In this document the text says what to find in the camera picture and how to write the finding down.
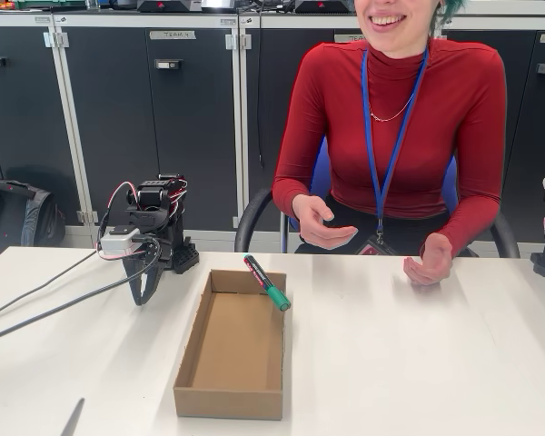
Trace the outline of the person's right hand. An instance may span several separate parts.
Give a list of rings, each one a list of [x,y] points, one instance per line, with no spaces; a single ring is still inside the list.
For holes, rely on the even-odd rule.
[[[328,227],[325,222],[330,222],[334,214],[318,196],[296,195],[292,210],[299,222],[300,236],[310,245],[333,250],[347,244],[358,232],[353,226]]]

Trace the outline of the person's left hand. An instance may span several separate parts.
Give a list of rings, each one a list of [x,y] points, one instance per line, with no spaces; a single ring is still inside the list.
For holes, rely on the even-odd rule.
[[[403,270],[408,278],[418,285],[433,285],[450,276],[452,246],[449,239],[440,233],[431,233],[423,246],[421,262],[408,257]]]

